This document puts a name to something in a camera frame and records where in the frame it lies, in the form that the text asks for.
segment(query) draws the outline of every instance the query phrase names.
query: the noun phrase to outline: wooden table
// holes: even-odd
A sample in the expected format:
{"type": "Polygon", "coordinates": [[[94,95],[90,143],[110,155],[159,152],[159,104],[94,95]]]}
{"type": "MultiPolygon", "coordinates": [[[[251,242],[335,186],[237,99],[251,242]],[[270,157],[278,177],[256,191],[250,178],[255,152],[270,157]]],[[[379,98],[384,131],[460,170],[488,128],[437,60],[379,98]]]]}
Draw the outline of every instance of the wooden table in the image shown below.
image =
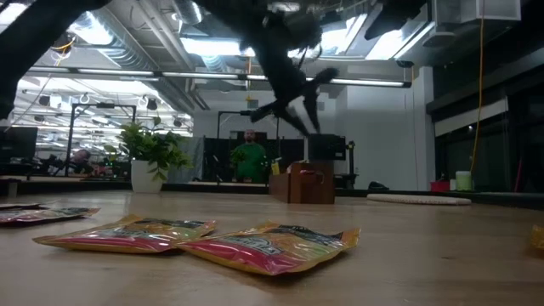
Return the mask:
{"type": "MultiPolygon", "coordinates": [[[[29,199],[51,200],[54,196],[29,199]]],[[[102,207],[92,218],[0,229],[0,305],[539,305],[544,259],[525,253],[544,212],[431,207],[338,198],[283,204],[267,195],[92,192],[58,195],[60,207],[102,207]],[[219,221],[218,232],[267,218],[325,233],[362,228],[359,246],[288,277],[249,275],[189,254],[71,252],[31,241],[135,213],[219,221]]]]}

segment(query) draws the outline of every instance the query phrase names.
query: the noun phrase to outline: white wall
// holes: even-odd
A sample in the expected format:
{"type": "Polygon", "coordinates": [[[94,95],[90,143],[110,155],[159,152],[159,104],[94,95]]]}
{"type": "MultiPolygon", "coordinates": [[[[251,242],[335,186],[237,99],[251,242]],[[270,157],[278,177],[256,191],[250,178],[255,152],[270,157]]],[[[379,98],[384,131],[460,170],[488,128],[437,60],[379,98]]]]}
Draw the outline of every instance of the white wall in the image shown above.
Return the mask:
{"type": "MultiPolygon", "coordinates": [[[[335,129],[355,142],[356,189],[366,189],[371,181],[391,190],[429,189],[434,179],[433,125],[425,113],[432,99],[429,80],[432,89],[432,70],[424,68],[412,88],[352,86],[338,97],[335,129]]],[[[337,173],[343,172],[341,166],[337,173]]]]}
{"type": "MultiPolygon", "coordinates": [[[[259,101],[262,101],[263,105],[265,101],[273,101],[274,95],[272,92],[260,92],[259,101]]],[[[325,102],[325,110],[319,111],[318,116],[320,118],[321,132],[322,133],[335,133],[335,115],[336,115],[336,106],[334,99],[328,99],[326,95],[321,96],[319,101],[325,102]]],[[[206,136],[208,138],[215,138],[217,135],[217,121],[218,121],[218,110],[221,111],[244,111],[247,109],[247,103],[242,100],[238,102],[236,108],[232,108],[235,101],[225,100],[223,103],[225,107],[217,107],[218,103],[215,101],[207,101],[207,103],[213,104],[216,107],[213,107],[212,110],[207,111],[197,111],[194,116],[194,127],[193,127],[193,136],[202,137],[206,136]]],[[[297,113],[302,117],[303,121],[306,124],[306,127],[312,133],[313,128],[309,122],[309,119],[306,115],[306,112],[302,105],[302,99],[297,99],[292,102],[292,107],[295,108],[297,113]]],[[[221,116],[220,132],[219,137],[222,139],[227,139],[230,136],[231,131],[245,131],[247,129],[254,129],[257,132],[266,132],[268,134],[268,139],[275,138],[276,134],[276,120],[272,116],[264,118],[260,122],[251,123],[248,116],[240,115],[230,115],[223,114],[221,116]]],[[[301,134],[288,125],[287,123],[280,121],[280,137],[285,137],[286,139],[300,139],[302,138],[301,134]]]]}

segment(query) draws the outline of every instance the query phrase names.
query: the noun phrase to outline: green shirt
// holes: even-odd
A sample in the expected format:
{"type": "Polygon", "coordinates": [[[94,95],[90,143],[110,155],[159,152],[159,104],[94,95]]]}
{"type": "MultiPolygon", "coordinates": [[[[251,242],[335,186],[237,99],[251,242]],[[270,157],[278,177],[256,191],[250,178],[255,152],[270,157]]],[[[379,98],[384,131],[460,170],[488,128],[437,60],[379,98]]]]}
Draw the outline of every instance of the green shirt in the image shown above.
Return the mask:
{"type": "Polygon", "coordinates": [[[251,178],[253,183],[264,182],[264,166],[266,151],[260,144],[241,144],[235,150],[244,153],[244,161],[238,163],[236,177],[251,178]]]}

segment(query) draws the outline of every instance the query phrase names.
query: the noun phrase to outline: red container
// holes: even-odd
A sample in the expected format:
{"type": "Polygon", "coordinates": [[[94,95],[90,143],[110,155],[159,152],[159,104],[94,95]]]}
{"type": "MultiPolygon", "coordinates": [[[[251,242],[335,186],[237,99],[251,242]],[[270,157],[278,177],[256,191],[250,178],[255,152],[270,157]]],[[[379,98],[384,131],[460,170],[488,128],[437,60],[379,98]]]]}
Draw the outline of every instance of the red container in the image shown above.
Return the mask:
{"type": "Polygon", "coordinates": [[[450,191],[450,182],[449,181],[431,182],[431,191],[433,192],[450,191]]]}

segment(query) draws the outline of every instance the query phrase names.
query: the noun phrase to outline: candy bag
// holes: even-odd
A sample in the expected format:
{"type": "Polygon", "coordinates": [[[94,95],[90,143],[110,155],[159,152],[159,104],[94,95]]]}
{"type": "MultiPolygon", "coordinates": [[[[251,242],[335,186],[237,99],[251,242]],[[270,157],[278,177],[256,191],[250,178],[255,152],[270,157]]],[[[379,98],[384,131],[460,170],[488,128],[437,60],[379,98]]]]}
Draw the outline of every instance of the candy bag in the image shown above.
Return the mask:
{"type": "Polygon", "coordinates": [[[41,205],[54,204],[58,201],[44,201],[44,202],[10,202],[0,203],[0,210],[4,209],[38,209],[41,205]]]}
{"type": "Polygon", "coordinates": [[[300,272],[357,245],[360,229],[323,235],[300,226],[266,223],[178,247],[234,269],[262,275],[300,272]]]}
{"type": "Polygon", "coordinates": [[[70,218],[89,217],[100,208],[55,208],[46,210],[9,210],[0,211],[0,225],[31,224],[33,222],[54,221],[70,218]]]}
{"type": "Polygon", "coordinates": [[[74,233],[44,236],[34,241],[72,250],[158,253],[176,248],[175,241],[199,238],[215,228],[215,221],[171,221],[134,215],[74,233]]]}
{"type": "Polygon", "coordinates": [[[533,225],[533,235],[530,242],[537,250],[544,251],[544,227],[533,225]]]}

